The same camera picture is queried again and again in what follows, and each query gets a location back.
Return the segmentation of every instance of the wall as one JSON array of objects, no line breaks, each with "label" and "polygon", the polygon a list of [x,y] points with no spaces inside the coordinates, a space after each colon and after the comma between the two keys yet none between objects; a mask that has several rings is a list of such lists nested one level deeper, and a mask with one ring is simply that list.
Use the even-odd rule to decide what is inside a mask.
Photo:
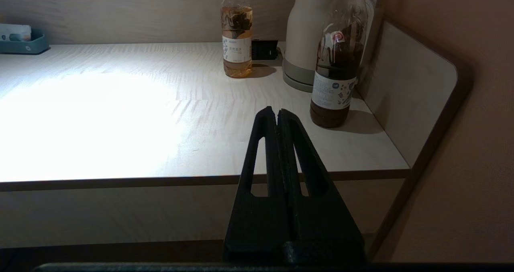
[{"label": "wall", "polygon": [[376,261],[514,262],[512,0],[385,0],[466,60],[474,88]]},{"label": "wall", "polygon": [[[0,0],[0,20],[50,44],[221,41],[221,0]],[[251,0],[253,38],[285,40],[294,0]]]}]

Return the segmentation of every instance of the white kettle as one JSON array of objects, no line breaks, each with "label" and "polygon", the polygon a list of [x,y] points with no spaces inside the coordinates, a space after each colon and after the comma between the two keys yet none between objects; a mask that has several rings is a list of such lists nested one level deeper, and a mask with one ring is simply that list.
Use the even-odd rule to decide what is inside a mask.
[{"label": "white kettle", "polygon": [[[286,33],[286,47],[282,67],[284,81],[290,86],[312,92],[316,55],[323,24],[328,19],[328,7],[332,0],[295,0]],[[367,39],[361,67],[371,51],[382,20],[381,0],[366,0],[368,21]]]}]

